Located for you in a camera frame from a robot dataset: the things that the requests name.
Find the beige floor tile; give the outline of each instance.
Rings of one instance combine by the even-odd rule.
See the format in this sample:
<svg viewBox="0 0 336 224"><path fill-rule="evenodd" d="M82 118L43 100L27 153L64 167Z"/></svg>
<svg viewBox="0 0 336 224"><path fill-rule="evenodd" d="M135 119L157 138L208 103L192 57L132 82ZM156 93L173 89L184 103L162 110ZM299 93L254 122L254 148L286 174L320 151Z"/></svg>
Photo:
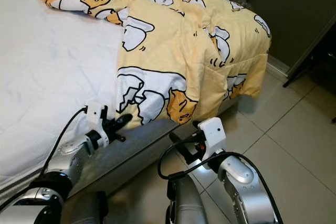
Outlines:
<svg viewBox="0 0 336 224"><path fill-rule="evenodd" d="M193 167L200 162L201 161L197 160L191 163L189 167ZM192 171L192 174L199 181L199 183L201 183L203 188L207 188L217 178L217 174L215 174L212 170L205 169L203 166L200 166L196 170Z"/></svg>
<svg viewBox="0 0 336 224"><path fill-rule="evenodd" d="M230 222L236 224L237 219L233 211L232 200L225 191L224 184L217 179L206 189L206 192L216 202L216 205L223 211Z"/></svg>
<svg viewBox="0 0 336 224"><path fill-rule="evenodd" d="M163 163L165 174L185 169L186 166L175 153L169 154ZM197 181L195 185L201 193L203 187ZM106 223L164 223L169 205L166 190L167 181L157 175L156 163L149 166L108 197L109 214Z"/></svg>
<svg viewBox="0 0 336 224"><path fill-rule="evenodd" d="M310 76L304 73L294 80L288 87L294 89L300 95L306 95L316 86L315 82L310 78Z"/></svg>
<svg viewBox="0 0 336 224"><path fill-rule="evenodd" d="M291 88L283 88L282 82L271 74L265 74L259 99L243 96L238 109L264 132L269 130L300 99Z"/></svg>
<svg viewBox="0 0 336 224"><path fill-rule="evenodd" d="M320 86L316 86L312 91L307 94L306 98L309 102L317 105L322 113L326 115L330 120L336 117L335 95L331 94Z"/></svg>
<svg viewBox="0 0 336 224"><path fill-rule="evenodd" d="M263 131L241 114L236 107L225 111L219 118L222 120L226 134L227 151L244 153L263 135Z"/></svg>
<svg viewBox="0 0 336 224"><path fill-rule="evenodd" d="M201 194L201 199L207 215L209 224L230 224L230 221L222 213L222 211L216 206L209 194L204 191Z"/></svg>
<svg viewBox="0 0 336 224"><path fill-rule="evenodd" d="M336 194L336 125L321 110L305 98L267 134Z"/></svg>
<svg viewBox="0 0 336 224"><path fill-rule="evenodd" d="M336 223L336 196L268 136L246 156L263 174L284 223Z"/></svg>

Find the bed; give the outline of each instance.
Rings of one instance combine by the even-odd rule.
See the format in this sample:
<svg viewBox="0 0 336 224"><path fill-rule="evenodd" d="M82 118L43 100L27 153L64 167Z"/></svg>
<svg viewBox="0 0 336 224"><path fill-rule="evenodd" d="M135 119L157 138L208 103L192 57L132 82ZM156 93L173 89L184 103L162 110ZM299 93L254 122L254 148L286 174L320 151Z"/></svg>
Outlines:
<svg viewBox="0 0 336 224"><path fill-rule="evenodd" d="M229 0L1 3L0 194L38 172L64 124L87 101L107 105L110 119L131 113L133 120L129 141L90 161L75 191L179 124L260 91L269 28ZM82 115L62 141L87 130Z"/></svg>

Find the white bed sheet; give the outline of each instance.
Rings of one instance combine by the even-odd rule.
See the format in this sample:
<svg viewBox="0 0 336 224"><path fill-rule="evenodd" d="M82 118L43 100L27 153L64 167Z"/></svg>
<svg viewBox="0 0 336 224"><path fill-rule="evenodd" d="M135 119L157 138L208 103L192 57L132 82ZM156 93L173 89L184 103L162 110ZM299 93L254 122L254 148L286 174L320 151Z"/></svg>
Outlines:
<svg viewBox="0 0 336 224"><path fill-rule="evenodd" d="M114 117L123 28L39 0L0 3L1 191L43 165L86 101L108 105ZM85 130L82 115L64 141Z"/></svg>

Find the yellow blanket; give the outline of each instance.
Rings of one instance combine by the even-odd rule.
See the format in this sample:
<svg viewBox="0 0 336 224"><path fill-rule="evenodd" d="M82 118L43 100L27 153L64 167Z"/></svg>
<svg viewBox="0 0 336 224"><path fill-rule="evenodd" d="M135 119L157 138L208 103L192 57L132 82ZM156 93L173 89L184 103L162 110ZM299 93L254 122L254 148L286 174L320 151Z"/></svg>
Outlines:
<svg viewBox="0 0 336 224"><path fill-rule="evenodd" d="M237 94L256 97L270 30L229 0L43 0L125 28L117 112L128 127L157 118L178 123L214 116Z"/></svg>

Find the black cable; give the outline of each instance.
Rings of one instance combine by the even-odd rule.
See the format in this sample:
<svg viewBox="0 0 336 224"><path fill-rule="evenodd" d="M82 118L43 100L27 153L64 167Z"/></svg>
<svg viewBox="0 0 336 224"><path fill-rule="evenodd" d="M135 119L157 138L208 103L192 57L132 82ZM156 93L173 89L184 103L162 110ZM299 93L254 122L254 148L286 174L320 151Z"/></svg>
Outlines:
<svg viewBox="0 0 336 224"><path fill-rule="evenodd" d="M163 157L168 153L170 152L172 149L176 148L178 145L181 145L181 144L186 144L186 143L195 143L195 139L186 139L186 140L182 140L180 142L177 142L177 143L174 143L172 144L171 146L169 146L163 153L161 153L160 155L160 158L159 158L159 162L157 164L157 171L158 171L158 174L161 178L163 179L169 179L169 176L165 176L162 174L161 172L161 163L162 163L162 160L163 160Z"/></svg>
<svg viewBox="0 0 336 224"><path fill-rule="evenodd" d="M280 215L280 212L279 212L279 209L278 209L278 206L274 200L274 197L271 193L271 191L269 190L267 184L266 184L266 181L265 179L263 178L261 172L258 170L258 168L255 166L255 164L253 164L253 162L251 160L249 160L246 156L244 156L243 154L240 154L240 153L236 153L236 152L221 152L217 155L214 155L212 157L209 157L207 158L206 160L203 160L202 162L200 162L199 164L193 166L192 168L189 168L188 170L186 171L182 171L182 172L177 172L177 173L174 173L174 174L170 174L169 176L165 176L162 174L161 172L161 163L162 163L162 159L164 157L164 155L166 153L168 153L169 151L171 151L172 149L176 148L177 145L180 145L180 144L185 144L185 143L190 143L190 142L195 142L195 141L192 141L192 140L187 140L187 141L180 141L178 143L175 143L175 144L172 144L171 146L169 146L160 156L160 159L159 159L159 162L157 164L157 171L158 171L158 174L161 178L163 179L178 179L178 178L181 178L185 175L187 175L188 173L192 172L193 170L196 170L197 168L199 168L200 166L208 163L209 161L213 160L213 159L216 159L218 157L224 157L224 159L228 158L229 156L236 156L236 157L239 157L239 158L242 158L244 159L250 166L252 166L254 168L254 170L256 170L259 178L260 178L260 181L261 183L263 184L264 186L264 189L268 195L268 198L269 200L271 201L271 204L272 204L272 207L273 207L273 210L274 210L274 213L278 219L278 222L279 224L284 224L283 223L283 220L281 218L281 215Z"/></svg>
<svg viewBox="0 0 336 224"><path fill-rule="evenodd" d="M75 117L81 113L81 112L86 112L87 108L82 108L80 109L79 111L77 111L73 116L72 118L68 121L68 123L65 125L65 127L63 128L61 134L59 134L58 138L57 138L57 141L55 142L54 144L54 147L53 149L51 150L48 158L46 159L46 162L44 163L43 167L42 167L42 170L39 174L39 177L41 177L44 172L46 171L47 167L48 167L48 164L52 158L52 156L54 155L56 149L57 149L57 146L59 144L59 142L61 141L65 131L67 130L68 126L70 125L70 123L75 119ZM28 191L30 188L29 186L27 186L26 188L22 189L21 191L17 192L15 195L11 196L11 198L9 198L8 200L6 200L4 203L1 204L0 206L0 212L7 206L9 205L12 201L14 201L16 198L18 198L20 195L24 194L26 191Z"/></svg>
<svg viewBox="0 0 336 224"><path fill-rule="evenodd" d="M58 147L58 144L59 144L59 142L61 141L61 139L62 139L62 137L63 137L65 131L66 131L67 128L69 127L70 123L72 123L72 121L76 118L76 116L77 116L80 112L86 112L86 111L87 111L87 108L81 108L79 111L77 111L77 112L72 116L72 118L70 118L70 120L68 121L68 123L65 125L65 127L63 128L61 134L59 134L59 136L58 136L58 138L57 138L57 140L56 140L56 142L55 142L55 144L54 144L54 146L53 146L53 149L51 150L51 152L50 152L48 158L46 159L46 162L44 163L44 165L43 165L43 167L42 167L42 170L41 170L41 172L40 172L40 175L38 176L39 178L41 178L42 175L44 174L44 172L46 171L46 169L47 169L47 167L48 167L48 165L49 165L49 162L50 162L52 156L54 155L54 153L55 153L55 151L56 151L56 149L57 149L57 147Z"/></svg>

